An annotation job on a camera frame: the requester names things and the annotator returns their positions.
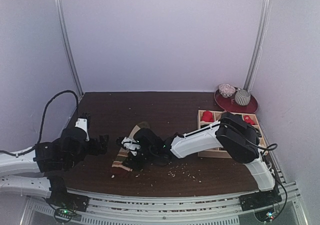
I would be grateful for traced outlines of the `beige striped long sock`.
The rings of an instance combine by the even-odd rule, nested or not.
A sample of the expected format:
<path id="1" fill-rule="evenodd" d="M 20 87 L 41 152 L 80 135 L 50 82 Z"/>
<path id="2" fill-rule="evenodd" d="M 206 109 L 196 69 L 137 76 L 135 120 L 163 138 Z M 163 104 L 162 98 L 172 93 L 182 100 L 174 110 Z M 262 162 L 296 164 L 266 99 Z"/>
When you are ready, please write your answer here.
<path id="1" fill-rule="evenodd" d="M 129 138 L 132 139 L 135 133 L 141 128 L 150 128 L 150 125 L 146 121 L 142 121 L 135 125 L 129 134 Z M 129 151 L 124 148 L 120 148 L 116 158 L 111 165 L 111 178 L 125 177 L 127 174 L 133 171 L 132 168 L 126 166 L 124 161 L 128 158 Z"/>

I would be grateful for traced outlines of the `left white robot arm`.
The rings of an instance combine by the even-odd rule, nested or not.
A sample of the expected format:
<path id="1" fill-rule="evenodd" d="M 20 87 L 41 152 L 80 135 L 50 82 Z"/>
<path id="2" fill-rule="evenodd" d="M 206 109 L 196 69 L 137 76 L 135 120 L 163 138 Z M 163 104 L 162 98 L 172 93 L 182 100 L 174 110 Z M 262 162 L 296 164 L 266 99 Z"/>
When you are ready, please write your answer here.
<path id="1" fill-rule="evenodd" d="M 61 176 L 29 177 L 29 174 L 69 171 L 86 156 L 107 153 L 109 135 L 87 137 L 81 128 L 64 129 L 61 137 L 41 142 L 17 154 L 0 153 L 0 190 L 26 196 L 41 197 L 57 207 L 85 211 L 89 198 L 67 190 Z"/>

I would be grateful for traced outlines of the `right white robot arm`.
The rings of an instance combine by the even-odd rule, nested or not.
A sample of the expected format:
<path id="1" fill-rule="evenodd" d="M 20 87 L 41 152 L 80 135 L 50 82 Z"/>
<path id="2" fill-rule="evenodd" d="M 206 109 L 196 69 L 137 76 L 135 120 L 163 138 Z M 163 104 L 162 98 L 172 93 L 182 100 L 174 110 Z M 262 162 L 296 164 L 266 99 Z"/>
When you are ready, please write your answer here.
<path id="1" fill-rule="evenodd" d="M 119 137 L 116 143 L 128 151 L 126 164 L 133 170 L 142 169 L 149 160 L 166 165 L 172 157 L 182 159 L 205 150 L 223 148 L 234 161 L 244 164 L 255 179 L 259 205 L 266 206 L 276 197 L 276 178 L 265 160 L 265 153 L 275 150 L 278 144 L 262 147 L 257 129 L 239 115 L 224 112 L 219 120 L 205 127 L 189 133 L 175 133 L 166 140 L 150 128 L 140 128 L 132 138 Z"/>

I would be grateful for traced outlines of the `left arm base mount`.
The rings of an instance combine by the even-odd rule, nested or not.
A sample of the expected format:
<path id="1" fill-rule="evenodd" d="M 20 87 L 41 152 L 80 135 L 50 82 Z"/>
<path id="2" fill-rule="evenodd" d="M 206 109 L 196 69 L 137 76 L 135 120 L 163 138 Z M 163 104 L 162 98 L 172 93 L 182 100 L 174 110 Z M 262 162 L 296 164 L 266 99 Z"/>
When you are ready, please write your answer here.
<path id="1" fill-rule="evenodd" d="M 81 218 L 79 212 L 86 212 L 90 198 L 88 196 L 67 193 L 63 196 L 51 196 L 43 200 L 53 209 L 53 218 L 60 224 L 65 225 Z"/>

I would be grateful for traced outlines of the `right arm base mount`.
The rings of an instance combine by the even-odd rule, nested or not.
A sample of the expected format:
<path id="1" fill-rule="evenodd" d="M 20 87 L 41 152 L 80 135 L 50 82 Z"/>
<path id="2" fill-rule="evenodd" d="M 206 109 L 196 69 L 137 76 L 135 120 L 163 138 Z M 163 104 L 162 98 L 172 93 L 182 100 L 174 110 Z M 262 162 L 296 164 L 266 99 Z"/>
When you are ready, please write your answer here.
<path id="1" fill-rule="evenodd" d="M 271 223 L 276 218 L 281 201 L 282 196 L 274 191 L 259 191 L 239 197 L 242 211 L 253 210 L 255 218 L 263 223 Z"/>

